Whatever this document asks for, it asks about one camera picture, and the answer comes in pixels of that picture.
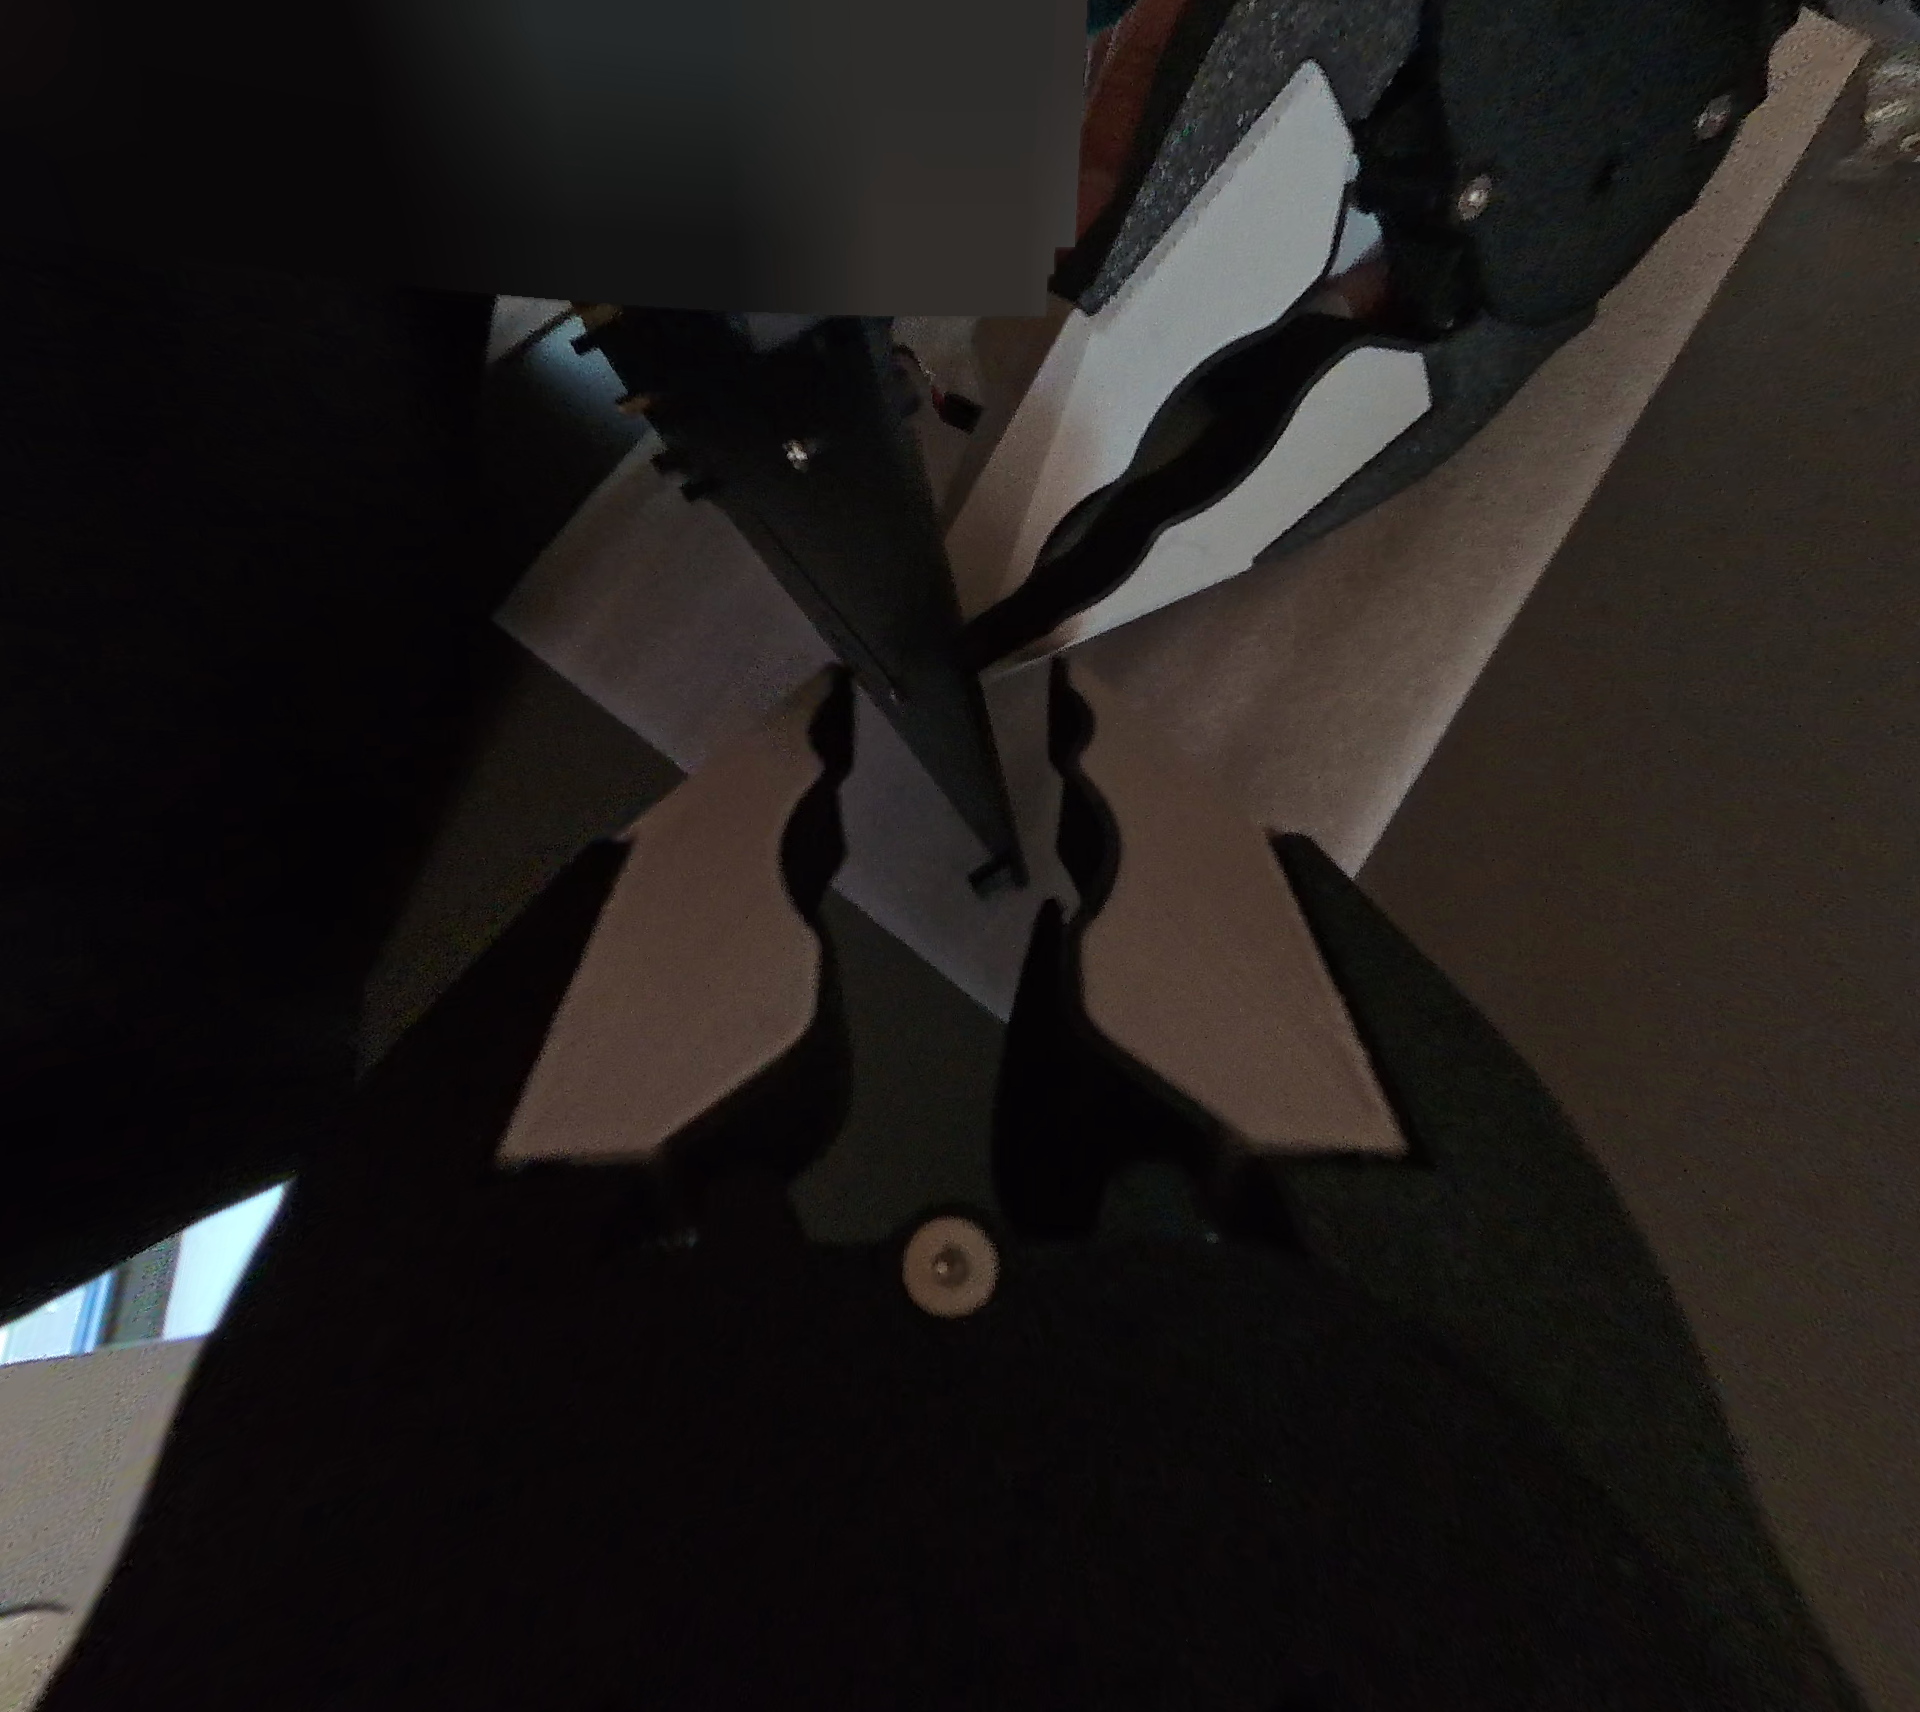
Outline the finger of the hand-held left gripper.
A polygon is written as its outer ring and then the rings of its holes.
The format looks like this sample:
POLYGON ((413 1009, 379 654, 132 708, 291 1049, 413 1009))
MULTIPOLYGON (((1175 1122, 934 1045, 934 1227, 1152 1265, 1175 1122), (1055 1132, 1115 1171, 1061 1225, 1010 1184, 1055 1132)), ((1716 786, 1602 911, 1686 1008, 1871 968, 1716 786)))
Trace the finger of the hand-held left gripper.
POLYGON ((1369 334, 1276 334, 1193 380, 1159 455, 1103 483, 963 629, 969 666, 1026 666, 1243 577, 1429 413, 1427 356, 1369 334))
POLYGON ((1159 455, 1151 430, 1194 380, 1275 335, 1366 334, 1338 316, 1286 324, 1342 267, 1357 171, 1333 81, 1305 62, 1116 291, 1069 307, 948 525, 967 622, 1084 496, 1159 455))

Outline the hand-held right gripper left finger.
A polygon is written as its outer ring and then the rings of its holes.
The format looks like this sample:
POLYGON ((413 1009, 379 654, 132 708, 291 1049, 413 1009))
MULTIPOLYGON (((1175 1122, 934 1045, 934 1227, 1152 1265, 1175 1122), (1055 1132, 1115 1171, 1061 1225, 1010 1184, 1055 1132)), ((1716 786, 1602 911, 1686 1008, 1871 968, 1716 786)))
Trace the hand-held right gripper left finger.
POLYGON ((502 1166, 810 1166, 851 1101, 822 933, 852 678, 822 667, 615 835, 620 860, 502 1166))

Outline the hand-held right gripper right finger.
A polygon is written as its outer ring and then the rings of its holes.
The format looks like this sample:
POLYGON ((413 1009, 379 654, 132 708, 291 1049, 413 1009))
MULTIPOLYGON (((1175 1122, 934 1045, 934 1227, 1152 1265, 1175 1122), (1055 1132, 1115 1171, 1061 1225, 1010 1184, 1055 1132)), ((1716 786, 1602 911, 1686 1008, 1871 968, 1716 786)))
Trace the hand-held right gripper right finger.
POLYGON ((1264 825, 1091 669, 1049 669, 1076 1014, 1259 1158, 1411 1151, 1264 825))

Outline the blue toy robot arm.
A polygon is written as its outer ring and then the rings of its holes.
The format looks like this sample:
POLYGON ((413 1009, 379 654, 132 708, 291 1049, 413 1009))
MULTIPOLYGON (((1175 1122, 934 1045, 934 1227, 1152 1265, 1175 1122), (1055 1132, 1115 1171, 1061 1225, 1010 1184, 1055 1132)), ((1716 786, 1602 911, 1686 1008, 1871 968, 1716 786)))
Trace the blue toy robot arm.
POLYGON ((583 302, 580 353, 660 437, 659 470, 732 522, 852 671, 985 860, 980 895, 1030 882, 894 322, 583 302))

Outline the dark grey desk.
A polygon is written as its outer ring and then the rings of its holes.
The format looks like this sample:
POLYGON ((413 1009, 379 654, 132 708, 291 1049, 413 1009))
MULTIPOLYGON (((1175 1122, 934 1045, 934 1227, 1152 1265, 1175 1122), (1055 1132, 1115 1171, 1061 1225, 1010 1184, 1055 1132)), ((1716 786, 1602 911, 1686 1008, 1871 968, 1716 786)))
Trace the dark grey desk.
POLYGON ((1849 81, 1354 876, 1567 1101, 1917 1708, 1917 165, 1849 81))

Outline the white foam sheet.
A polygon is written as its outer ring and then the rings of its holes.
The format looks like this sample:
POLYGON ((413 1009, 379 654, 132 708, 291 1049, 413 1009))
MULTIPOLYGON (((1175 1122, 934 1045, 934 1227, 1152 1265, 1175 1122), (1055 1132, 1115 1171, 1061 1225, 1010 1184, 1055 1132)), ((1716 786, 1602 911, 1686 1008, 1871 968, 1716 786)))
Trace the white foam sheet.
MULTIPOLYGON (((1696 206, 1430 475, 1072 666, 1357 873, 1868 53, 1804 12, 1696 206)), ((690 770, 828 659, 755 550, 636 452, 498 625, 690 770)))

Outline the large window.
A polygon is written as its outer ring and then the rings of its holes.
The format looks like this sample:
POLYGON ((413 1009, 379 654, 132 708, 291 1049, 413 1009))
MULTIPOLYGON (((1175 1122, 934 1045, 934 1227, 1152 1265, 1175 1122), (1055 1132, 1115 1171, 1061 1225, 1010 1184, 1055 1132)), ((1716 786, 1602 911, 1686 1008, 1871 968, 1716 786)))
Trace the large window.
POLYGON ((82 1357, 213 1334, 269 1235, 288 1185, 247 1196, 135 1251, 2 1330, 2 1363, 82 1357))

